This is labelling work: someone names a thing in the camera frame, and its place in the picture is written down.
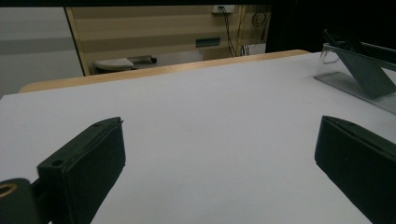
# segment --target screw hole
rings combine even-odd
[[[16,184],[4,184],[0,186],[0,198],[7,196],[17,188]]]

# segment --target electrical outlet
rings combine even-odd
[[[235,5],[214,5],[212,13],[223,13],[222,7],[224,7],[227,13],[232,13],[235,10]]]

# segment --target cable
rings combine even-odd
[[[237,53],[235,50],[235,47],[233,46],[233,41],[230,38],[230,23],[228,21],[228,15],[225,7],[219,7],[221,9],[223,16],[224,16],[224,22],[225,22],[225,28],[227,30],[227,39],[228,39],[228,50],[230,51],[230,54],[232,57],[236,57]]]
[[[254,49],[259,43],[259,39],[263,40],[266,33],[266,24],[268,22],[267,13],[262,12],[262,6],[256,9],[256,12],[253,14],[251,18],[251,24],[255,27],[254,33],[250,38],[250,46],[254,45],[253,47],[249,47],[248,49]]]

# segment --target wooden table edge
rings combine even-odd
[[[22,87],[20,89],[20,92],[53,90],[53,89],[67,88],[73,86],[82,86],[82,85],[89,85],[94,83],[123,80],[129,78],[149,77],[149,76],[188,71],[188,70],[211,67],[211,66],[219,66],[219,65],[231,64],[231,63],[256,62],[262,60],[296,56],[307,53],[310,52],[302,49],[292,49],[292,50],[285,50],[279,52],[235,57],[235,58],[217,59],[217,60],[202,61],[196,63],[182,63],[182,64],[174,64],[174,65],[167,65],[161,67],[137,69],[132,71],[108,73],[108,74],[96,75],[96,76],[71,77],[71,78],[64,78],[64,79],[57,79],[50,81],[40,81]]]

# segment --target white tabletop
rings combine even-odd
[[[318,53],[0,101],[0,180],[120,116],[127,155],[93,223],[370,223],[314,160],[322,115],[396,142],[396,117],[313,78]]]

